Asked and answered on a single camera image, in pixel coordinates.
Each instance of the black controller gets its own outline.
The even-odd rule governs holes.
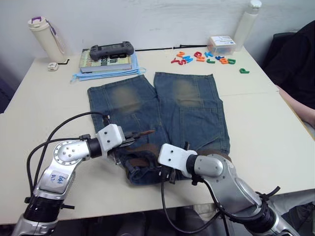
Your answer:
[[[104,46],[94,45],[90,49],[90,57],[93,60],[99,60],[102,56],[112,56],[120,54],[132,55],[133,52],[134,48],[132,44],[128,41],[124,41],[122,43]]]

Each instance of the handwritten label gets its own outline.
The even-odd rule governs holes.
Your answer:
[[[63,187],[67,183],[66,179],[68,178],[68,176],[69,175],[66,175],[64,173],[53,171],[49,177],[49,186],[53,188]]]

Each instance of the bottle cap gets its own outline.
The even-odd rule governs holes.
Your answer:
[[[28,21],[31,31],[41,31],[49,27],[45,17],[37,16]]]
[[[250,7],[254,8],[254,9],[261,8],[261,5],[262,5],[262,3],[259,0],[251,0],[251,2],[250,2]]]

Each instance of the jeans pocket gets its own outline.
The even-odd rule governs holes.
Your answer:
[[[181,147],[221,149],[221,132],[217,108],[180,108]]]

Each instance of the table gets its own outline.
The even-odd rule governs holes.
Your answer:
[[[187,55],[204,48],[183,49]],[[242,51],[231,58],[235,65],[218,62],[171,64],[179,50],[138,52],[139,64],[153,83],[156,71],[182,74],[214,74],[230,136],[230,156],[238,175],[254,190],[269,192],[277,185],[280,193],[315,187],[315,143],[300,120],[286,105],[275,87],[249,53]],[[0,224],[15,223],[24,212],[24,197],[29,195],[26,158],[50,132],[65,119],[90,110],[87,89],[133,76],[99,79],[70,84],[78,72],[79,56],[68,65],[48,72],[48,59],[35,59],[5,113],[0,116]],[[239,68],[250,74],[240,74]],[[91,117],[66,125],[55,138],[94,134]],[[46,152],[43,168],[52,158],[54,145]],[[32,173],[39,159],[33,157]],[[211,203],[205,186],[190,181],[166,185],[167,207]],[[59,219],[96,217],[162,208],[160,185],[135,187],[129,184],[122,168],[100,158],[83,162]]]

